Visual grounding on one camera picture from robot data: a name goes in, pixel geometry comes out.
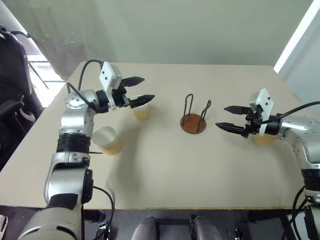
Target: black office chair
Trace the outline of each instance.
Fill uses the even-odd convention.
[[[43,111],[26,51],[14,34],[23,33],[0,25],[0,171]]]

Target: beige tabletop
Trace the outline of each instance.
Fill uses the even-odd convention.
[[[94,184],[110,191],[117,209],[145,208],[270,208],[289,207],[302,176],[290,146],[277,140],[258,145],[215,126],[218,122],[245,125],[244,115],[224,111],[248,106],[253,92],[267,88],[275,102],[272,113],[300,105],[289,86],[270,66],[116,64],[124,78],[145,81],[127,88],[127,96],[155,94],[147,121],[135,119],[129,107],[98,114],[94,129],[117,131],[121,151],[116,156],[92,154]],[[83,63],[69,82],[78,85]],[[100,90],[97,64],[84,74],[82,89]],[[193,93],[192,113],[212,104],[201,134],[180,127],[185,97]],[[64,87],[44,110],[0,172],[0,205],[44,207],[43,189],[56,151],[60,119],[65,110]],[[91,151],[98,152],[95,145]],[[107,209],[109,200],[94,190],[85,208]]]

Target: round wooden base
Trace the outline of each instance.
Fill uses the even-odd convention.
[[[184,117],[180,120],[180,126],[181,128],[189,133],[189,134],[199,134],[202,133],[206,129],[206,121],[202,120],[199,126],[199,131],[197,131],[199,120],[201,119],[201,116],[195,113],[190,113],[190,115],[186,114]]]

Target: robotic arm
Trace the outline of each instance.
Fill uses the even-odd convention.
[[[122,79],[116,66],[108,62],[101,62],[100,66],[99,79],[103,90],[78,92],[67,83],[66,110],[61,118],[57,149],[44,186],[47,206],[31,218],[19,236],[20,240],[84,239],[83,204],[91,200],[94,183],[93,171],[88,169],[94,116],[108,112],[109,108],[135,108],[155,97],[143,95],[130,100],[126,97],[125,87],[135,86],[144,79]]]
[[[305,199],[311,203],[305,209],[305,213],[308,219],[313,218],[314,222],[308,221],[310,225],[307,229],[314,228],[317,235],[315,239],[320,239],[320,122],[307,116],[270,115],[273,104],[268,91],[264,88],[252,95],[250,107],[228,106],[225,108],[232,114],[246,115],[245,127],[228,122],[220,122],[216,125],[227,132],[239,134],[245,138],[249,134],[274,135],[291,145],[301,168]]]

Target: white wall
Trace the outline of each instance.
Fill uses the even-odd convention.
[[[0,24],[4,25],[8,31],[22,31],[26,30],[22,27],[15,16],[10,12],[6,5],[0,0]],[[38,54],[39,49],[34,42],[26,39],[24,36],[17,35],[17,38],[22,42],[24,49],[28,55]]]
[[[93,57],[273,66],[312,0],[3,2],[48,60],[61,62],[55,68],[63,69]]]
[[[303,103],[320,100],[320,11],[278,74]],[[319,105],[309,110],[320,121]]]

